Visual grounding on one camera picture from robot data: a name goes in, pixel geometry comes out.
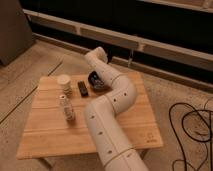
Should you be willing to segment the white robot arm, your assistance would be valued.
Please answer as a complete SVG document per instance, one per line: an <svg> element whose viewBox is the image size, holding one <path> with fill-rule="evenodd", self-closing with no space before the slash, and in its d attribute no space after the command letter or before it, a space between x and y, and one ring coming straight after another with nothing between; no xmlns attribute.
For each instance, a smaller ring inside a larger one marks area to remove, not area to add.
<svg viewBox="0 0 213 171"><path fill-rule="evenodd" d="M135 103L135 85L125 74L107 64L107 54L102 47L89 51L85 60L111 88L110 92L91 100L84 110L89 133L105 171L149 171L116 120L118 114Z"/></svg>

